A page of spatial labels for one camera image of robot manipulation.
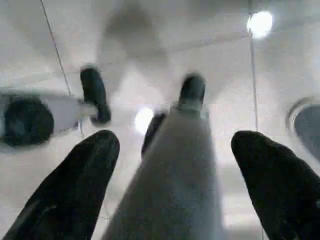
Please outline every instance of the tile grout line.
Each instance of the tile grout line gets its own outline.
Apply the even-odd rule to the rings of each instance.
[[[253,0],[248,0],[248,17],[253,14]],[[257,101],[257,78],[256,78],[256,62],[255,62],[255,46],[254,39],[251,30],[250,35],[250,59],[251,59],[251,74],[252,74],[252,88],[253,88],[253,103],[254,103],[254,117],[255,117],[255,129],[258,132],[258,101]],[[265,239],[264,228],[261,226],[261,239]]]
[[[53,41],[53,45],[54,45],[54,48],[55,48],[55,53],[56,53],[56,56],[58,58],[58,62],[59,62],[59,65],[60,65],[60,68],[61,68],[61,71],[62,71],[62,75],[63,75],[64,81],[65,81],[66,87],[68,89],[68,95],[71,96],[71,89],[70,89],[70,86],[69,86],[69,83],[68,83],[68,80],[67,80],[67,75],[66,75],[65,69],[64,69],[64,67],[62,65],[62,61],[61,61],[61,57],[60,57],[60,54],[59,54],[59,51],[58,51],[57,43],[55,41],[55,37],[54,37],[54,34],[52,32],[52,29],[51,29],[51,25],[50,25],[50,22],[49,22],[49,19],[48,19],[48,15],[47,15],[43,0],[40,0],[40,3],[41,3],[42,10],[44,12],[44,15],[45,15],[46,24],[47,24],[47,26],[49,28],[49,31],[50,31],[50,35],[51,35],[51,38],[52,38],[52,41]]]

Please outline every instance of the ceiling light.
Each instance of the ceiling light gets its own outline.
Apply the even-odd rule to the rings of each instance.
[[[145,135],[147,133],[149,124],[153,117],[154,117],[154,112],[150,108],[145,107],[141,109],[135,116],[135,120],[134,120],[135,129],[142,135]]]
[[[268,35],[273,25],[273,17],[268,11],[253,13],[246,24],[254,39],[262,39]]]

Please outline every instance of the floor tile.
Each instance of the floor tile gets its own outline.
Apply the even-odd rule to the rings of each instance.
[[[299,100],[319,94],[320,23],[291,27],[254,42],[258,129],[292,148],[320,174],[320,164],[290,137],[286,119]]]
[[[246,0],[44,0],[44,6],[66,72],[247,32]]]
[[[0,31],[1,87],[61,72],[39,0],[0,0]]]
[[[230,147],[236,131],[256,129],[249,38],[167,52],[165,56],[144,56],[110,64],[101,71],[112,110],[111,124],[105,128],[114,131],[120,141],[119,159],[104,202],[107,216],[112,216],[140,164],[143,136],[135,130],[137,113],[146,107],[168,108],[178,99],[185,74],[196,71],[207,80],[205,102],[211,116],[225,227],[230,236],[239,233],[243,239],[261,238],[259,219]],[[78,76],[67,77],[75,91],[72,94],[80,96]],[[98,129],[89,120],[83,124],[85,135]]]
[[[273,31],[320,20],[318,0],[253,0],[252,11],[268,11],[273,16]]]

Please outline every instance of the black wheel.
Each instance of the black wheel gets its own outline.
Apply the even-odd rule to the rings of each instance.
[[[42,144],[54,132],[54,118],[38,99],[21,99],[4,113],[4,142],[13,147]]]

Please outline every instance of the white floor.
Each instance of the white floor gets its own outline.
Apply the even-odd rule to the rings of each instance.
[[[102,71],[112,109],[107,126],[121,152],[92,239],[98,240],[140,163],[138,111],[175,101],[186,73],[207,80],[205,102],[229,239],[265,237],[230,140],[259,130],[320,164],[289,138],[285,117],[302,97],[320,92],[319,0],[0,0],[0,87],[82,96],[80,68]],[[269,11],[273,28],[252,39],[249,13]],[[98,129],[86,121],[87,137]],[[83,139],[68,132],[50,144],[0,154],[0,236],[38,184]]]

